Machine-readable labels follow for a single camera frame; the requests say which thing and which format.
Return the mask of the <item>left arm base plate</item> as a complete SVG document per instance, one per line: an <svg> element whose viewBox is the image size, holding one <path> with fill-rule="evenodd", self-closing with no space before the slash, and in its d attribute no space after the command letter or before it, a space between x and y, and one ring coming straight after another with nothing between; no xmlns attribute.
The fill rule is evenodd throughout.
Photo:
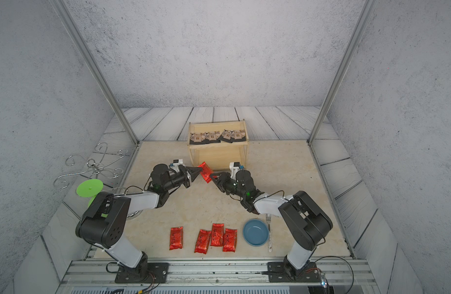
<svg viewBox="0 0 451 294"><path fill-rule="evenodd" d="M116 284L165 284L169 263L140 263L136 268L120 266Z"/></svg>

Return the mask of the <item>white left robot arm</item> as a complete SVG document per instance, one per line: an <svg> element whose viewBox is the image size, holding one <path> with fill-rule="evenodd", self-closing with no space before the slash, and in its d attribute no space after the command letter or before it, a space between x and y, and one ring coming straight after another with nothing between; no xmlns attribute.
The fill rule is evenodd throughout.
<svg viewBox="0 0 451 294"><path fill-rule="evenodd" d="M77 237L102 248L125 269L142 269L146 254L124 234L127 217L140 211L161 208L177 188L191 186L202 172L180 161L153 168L145 190L134 194L99 192L76 226Z"/></svg>

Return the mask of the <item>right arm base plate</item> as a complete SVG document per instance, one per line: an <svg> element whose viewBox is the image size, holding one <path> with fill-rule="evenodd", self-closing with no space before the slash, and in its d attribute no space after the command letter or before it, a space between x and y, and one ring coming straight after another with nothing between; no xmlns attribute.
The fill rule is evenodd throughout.
<svg viewBox="0 0 451 294"><path fill-rule="evenodd" d="M269 282L310 282L320 283L320 270L314 262L308 262L301 269L296 269L290 262L268 262L267 271Z"/></svg>

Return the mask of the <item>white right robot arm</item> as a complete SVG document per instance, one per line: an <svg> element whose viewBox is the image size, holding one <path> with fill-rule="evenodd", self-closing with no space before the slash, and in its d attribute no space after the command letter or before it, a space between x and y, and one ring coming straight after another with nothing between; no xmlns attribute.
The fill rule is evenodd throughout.
<svg viewBox="0 0 451 294"><path fill-rule="evenodd" d="M295 281L310 269L309 260L326 241L333 223L306 192L298 191L292 196L280 196L278 192L267 194L256 188L251 173L245 169L212 173L209 177L221 192L239 197L248 212L283 218L294 238L283 261L283 272L289 279Z"/></svg>

